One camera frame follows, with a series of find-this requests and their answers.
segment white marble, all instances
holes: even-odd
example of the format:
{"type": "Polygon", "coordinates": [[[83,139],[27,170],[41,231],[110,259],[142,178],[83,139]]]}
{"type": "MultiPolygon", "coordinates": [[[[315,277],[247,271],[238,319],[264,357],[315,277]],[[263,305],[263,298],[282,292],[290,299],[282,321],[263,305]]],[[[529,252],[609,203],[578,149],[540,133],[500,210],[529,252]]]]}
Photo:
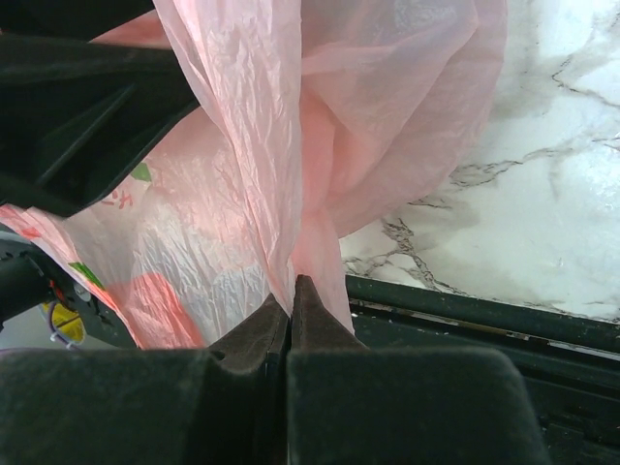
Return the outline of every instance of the white marble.
{"type": "Polygon", "coordinates": [[[477,148],[434,194],[342,239],[345,266],[620,323],[620,1],[509,6],[477,148]]]}

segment yellow object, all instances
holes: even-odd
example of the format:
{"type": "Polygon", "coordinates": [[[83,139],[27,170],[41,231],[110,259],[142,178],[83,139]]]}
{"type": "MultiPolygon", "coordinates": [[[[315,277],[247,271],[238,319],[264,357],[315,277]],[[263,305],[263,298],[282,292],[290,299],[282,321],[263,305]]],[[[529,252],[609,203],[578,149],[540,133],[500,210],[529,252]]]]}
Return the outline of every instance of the yellow object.
{"type": "MultiPolygon", "coordinates": [[[[43,306],[46,314],[49,313],[49,307],[50,305],[48,303],[43,306]]],[[[76,312],[69,310],[64,305],[56,303],[56,307],[52,315],[52,322],[58,329],[58,332],[75,343],[79,344],[84,340],[86,332],[81,318],[76,312]]]]}

